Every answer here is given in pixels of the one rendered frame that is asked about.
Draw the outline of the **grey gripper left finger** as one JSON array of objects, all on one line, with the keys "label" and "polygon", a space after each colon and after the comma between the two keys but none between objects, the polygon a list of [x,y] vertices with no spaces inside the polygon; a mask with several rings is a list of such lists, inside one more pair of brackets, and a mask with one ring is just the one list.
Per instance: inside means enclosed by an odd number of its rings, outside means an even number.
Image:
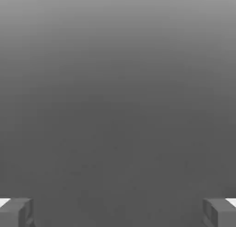
[{"label": "grey gripper left finger", "polygon": [[0,227],[35,227],[32,198],[0,198]]}]

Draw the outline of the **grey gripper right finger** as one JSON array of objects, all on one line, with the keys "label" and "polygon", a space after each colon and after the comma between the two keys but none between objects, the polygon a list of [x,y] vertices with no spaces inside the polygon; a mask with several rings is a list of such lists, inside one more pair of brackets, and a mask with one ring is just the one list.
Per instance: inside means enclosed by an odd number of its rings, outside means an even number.
[{"label": "grey gripper right finger", "polygon": [[236,198],[205,198],[202,208],[205,227],[236,227]]}]

